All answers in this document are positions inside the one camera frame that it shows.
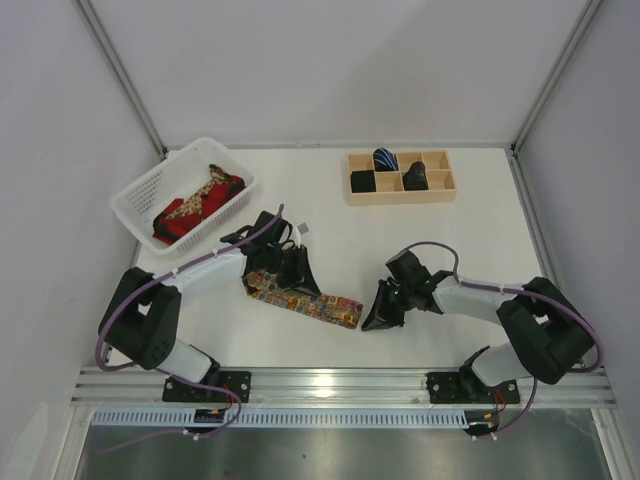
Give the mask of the colourful patterned tie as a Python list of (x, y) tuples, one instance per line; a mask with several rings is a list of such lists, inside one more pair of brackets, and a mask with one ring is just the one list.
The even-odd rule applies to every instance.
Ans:
[(250, 272), (242, 281), (247, 295), (255, 300), (346, 329), (356, 329), (363, 313), (363, 305), (353, 299), (284, 290), (276, 276), (266, 271)]

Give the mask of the wooden compartment box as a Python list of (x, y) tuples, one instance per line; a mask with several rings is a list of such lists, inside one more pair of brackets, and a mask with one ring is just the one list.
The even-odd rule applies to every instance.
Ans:
[[(374, 170), (372, 153), (350, 153), (346, 157), (348, 172), (348, 201), (351, 206), (401, 205), (450, 203), (457, 195), (457, 186), (447, 151), (392, 152), (396, 155), (399, 170), (377, 172)], [(402, 176), (413, 162), (422, 161), (426, 168), (429, 189), (405, 191)], [(373, 170), (376, 191), (352, 193), (350, 174), (353, 171)]]

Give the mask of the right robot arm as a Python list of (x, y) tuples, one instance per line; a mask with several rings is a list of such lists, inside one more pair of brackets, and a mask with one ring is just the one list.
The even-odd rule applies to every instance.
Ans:
[(404, 249), (389, 259), (364, 332), (401, 327), (412, 310), (463, 315), (501, 327), (508, 340), (483, 347), (456, 370), (430, 374), (434, 404), (487, 403), (519, 379), (556, 384), (596, 345), (592, 328), (548, 279), (498, 286), (463, 279), (455, 270), (430, 272)]

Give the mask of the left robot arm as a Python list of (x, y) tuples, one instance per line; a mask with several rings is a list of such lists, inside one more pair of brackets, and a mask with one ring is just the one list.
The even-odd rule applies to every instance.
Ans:
[(104, 349), (127, 359), (126, 366), (156, 370), (189, 386), (214, 385), (220, 365), (178, 337), (182, 308), (191, 300), (252, 273), (275, 277), (275, 289), (317, 299), (321, 292), (302, 243), (308, 227), (281, 212), (260, 213), (252, 225), (221, 237), (213, 249), (164, 274), (128, 269), (98, 327), (95, 360), (112, 370)]

